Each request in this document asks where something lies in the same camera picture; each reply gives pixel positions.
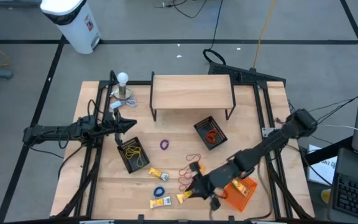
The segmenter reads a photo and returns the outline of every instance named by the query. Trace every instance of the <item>yellow snack bar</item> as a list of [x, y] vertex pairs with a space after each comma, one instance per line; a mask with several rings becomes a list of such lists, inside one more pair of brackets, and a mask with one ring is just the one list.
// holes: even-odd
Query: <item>yellow snack bar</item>
[[159, 170], [156, 170], [153, 167], [150, 168], [149, 174], [153, 175], [154, 177], [158, 177], [159, 179], [162, 179], [163, 181], [166, 181], [169, 176], [168, 174], [163, 173]]
[[245, 187], [242, 183], [240, 183], [237, 179], [232, 180], [232, 184], [235, 186], [235, 188], [240, 191], [240, 193], [244, 196], [247, 196], [248, 189]]
[[160, 198], [157, 200], [150, 200], [150, 208], [157, 208], [166, 205], [171, 205], [171, 197]]
[[177, 199], [179, 201], [179, 204], [183, 203], [186, 198], [190, 197], [193, 194], [191, 190], [186, 191], [183, 194], [177, 194]]

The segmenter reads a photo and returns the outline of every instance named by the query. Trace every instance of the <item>light bulb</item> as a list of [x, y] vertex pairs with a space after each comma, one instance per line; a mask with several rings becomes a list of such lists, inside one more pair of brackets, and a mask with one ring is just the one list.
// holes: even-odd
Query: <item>light bulb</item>
[[120, 86], [126, 86], [128, 82], [128, 75], [125, 72], [120, 72], [117, 79]]

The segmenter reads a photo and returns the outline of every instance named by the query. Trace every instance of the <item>wooden table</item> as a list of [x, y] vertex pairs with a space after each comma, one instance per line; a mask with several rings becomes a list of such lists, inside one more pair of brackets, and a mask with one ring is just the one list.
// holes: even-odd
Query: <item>wooden table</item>
[[[86, 115], [87, 103], [90, 99], [96, 98], [97, 86], [98, 82], [83, 82], [74, 120]], [[261, 141], [253, 88], [251, 86], [234, 87], [237, 107], [229, 121], [226, 121], [222, 110], [160, 110], [156, 122], [153, 121], [149, 108], [150, 86], [138, 85], [129, 86], [129, 88], [134, 92], [139, 105], [136, 108], [124, 105], [119, 110], [123, 118], [136, 119], [137, 124], [122, 136], [122, 140], [126, 141], [137, 136], [145, 148], [150, 164], [128, 174], [117, 151], [114, 135], [105, 137], [92, 218], [137, 219], [138, 214], [144, 214], [145, 219], [148, 220], [209, 220], [209, 201], [193, 198], [182, 205], [178, 204], [175, 196], [180, 193], [178, 171], [189, 163], [185, 159], [187, 154], [201, 154], [200, 162], [209, 172], [224, 164], [226, 158], [238, 150], [251, 148]], [[285, 119], [290, 111], [283, 83], [268, 82], [268, 92], [274, 117]], [[260, 91], [260, 97], [263, 99], [262, 91]], [[227, 142], [212, 151], [206, 148], [193, 127], [209, 115], [214, 117], [228, 138]], [[166, 151], [160, 149], [160, 142], [163, 139], [170, 141]], [[297, 147], [295, 140], [290, 140], [289, 144]], [[78, 146], [78, 142], [69, 143], [65, 157]], [[62, 169], [51, 215], [60, 212], [77, 190], [84, 156], [85, 149], [73, 156]], [[290, 192], [306, 212], [314, 216], [300, 153], [286, 147], [282, 151], [282, 158]], [[170, 175], [168, 180], [164, 182], [148, 175], [151, 167], [168, 173]], [[269, 185], [264, 159], [261, 163], [261, 177], [254, 172], [251, 178], [257, 181], [259, 186], [246, 209], [239, 213], [226, 202], [221, 201], [221, 208], [213, 213], [215, 220], [227, 220], [229, 215], [234, 215], [236, 220], [243, 220], [265, 215], [269, 211], [268, 196], [260, 184], [263, 180], [266, 185]], [[153, 190], [157, 186], [165, 188], [164, 197], [171, 196], [171, 206], [150, 209], [149, 202], [154, 199]], [[281, 214], [284, 216], [284, 205], [279, 190], [278, 197], [282, 209]], [[85, 213], [87, 200], [88, 193], [85, 193], [82, 213]], [[272, 214], [268, 219], [273, 220], [274, 215]]]

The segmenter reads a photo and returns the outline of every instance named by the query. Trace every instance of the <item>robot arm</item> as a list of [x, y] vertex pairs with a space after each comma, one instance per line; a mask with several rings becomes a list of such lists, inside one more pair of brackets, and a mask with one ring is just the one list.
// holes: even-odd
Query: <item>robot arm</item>
[[78, 121], [68, 126], [41, 126], [35, 125], [24, 130], [23, 142], [29, 146], [40, 144], [44, 141], [72, 141], [81, 143], [94, 142], [98, 137], [115, 133], [116, 142], [122, 144], [121, 134], [127, 132], [136, 124], [136, 120], [122, 118], [118, 109], [112, 112], [105, 112], [100, 124], [95, 116], [78, 118]]
[[211, 208], [220, 207], [214, 196], [215, 188], [224, 188], [234, 178], [245, 179], [259, 163], [260, 159], [274, 149], [287, 145], [290, 138], [310, 136], [317, 128], [317, 121], [306, 110], [296, 110], [292, 113], [281, 129], [274, 130], [261, 143], [252, 149], [244, 149], [227, 159], [227, 163], [203, 175], [197, 162], [191, 163], [190, 168], [196, 175], [187, 190], [192, 190], [192, 197], [211, 197]]

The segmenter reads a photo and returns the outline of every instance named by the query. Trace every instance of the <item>keyboard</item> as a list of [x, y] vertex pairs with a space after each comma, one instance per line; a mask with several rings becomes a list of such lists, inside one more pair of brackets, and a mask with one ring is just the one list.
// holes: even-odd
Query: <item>keyboard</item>
[[358, 217], [358, 182], [339, 175], [335, 208]]

